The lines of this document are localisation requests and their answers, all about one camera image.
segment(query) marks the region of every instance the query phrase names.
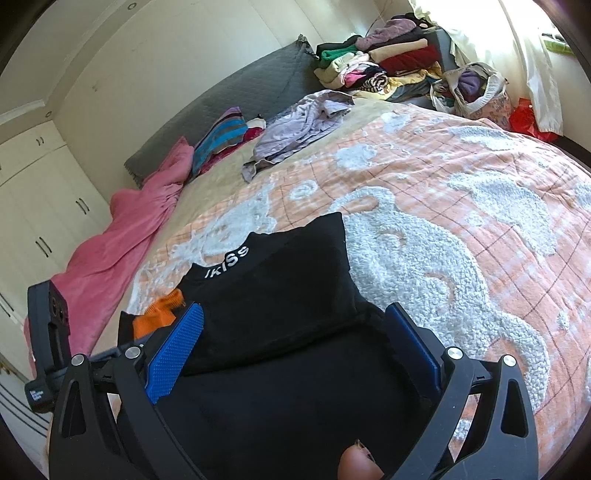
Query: pink blanket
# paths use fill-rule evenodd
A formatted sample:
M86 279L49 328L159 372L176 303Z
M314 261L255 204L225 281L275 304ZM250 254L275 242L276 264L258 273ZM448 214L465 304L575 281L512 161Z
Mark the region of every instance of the pink blanket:
M72 354L92 351L160 226L172 214L192 159L193 147L183 137L142 190L115 193L113 222L103 234L82 243L66 271L51 279L68 304Z

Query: striped towel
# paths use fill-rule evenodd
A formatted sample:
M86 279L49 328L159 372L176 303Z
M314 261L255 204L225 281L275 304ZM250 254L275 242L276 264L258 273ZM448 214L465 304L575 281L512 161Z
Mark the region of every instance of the striped towel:
M234 106L218 118L205 137L195 146L191 180L199 175L201 167L212 155L242 142L246 130L248 127L240 107Z

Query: purple cloth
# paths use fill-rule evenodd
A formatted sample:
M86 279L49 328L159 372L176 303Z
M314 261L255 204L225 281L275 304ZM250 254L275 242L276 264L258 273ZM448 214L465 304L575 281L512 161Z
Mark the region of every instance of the purple cloth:
M476 72L467 70L460 76L457 87L460 89L464 100L472 103L481 97L480 89L482 85L484 85L484 79Z
M416 27L415 23L407 18L388 20L383 28L377 28L371 35L365 38L358 38L355 41L355 46L361 51L368 51L372 45L393 40L400 35L414 30Z

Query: ceiling molding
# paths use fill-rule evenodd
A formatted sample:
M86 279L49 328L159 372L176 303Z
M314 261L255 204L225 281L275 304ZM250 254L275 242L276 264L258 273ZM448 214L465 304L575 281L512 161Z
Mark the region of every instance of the ceiling molding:
M53 118L77 78L109 39L151 0L115 0L76 44L45 99L0 115L0 143Z

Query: red sweater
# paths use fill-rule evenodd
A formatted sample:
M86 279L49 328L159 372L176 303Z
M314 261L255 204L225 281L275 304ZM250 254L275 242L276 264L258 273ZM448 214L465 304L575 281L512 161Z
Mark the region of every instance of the red sweater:
M433 45L418 50L409 51L390 57L379 64L388 76L396 76L396 72L403 72L406 70L428 69L436 61L441 60L439 52Z

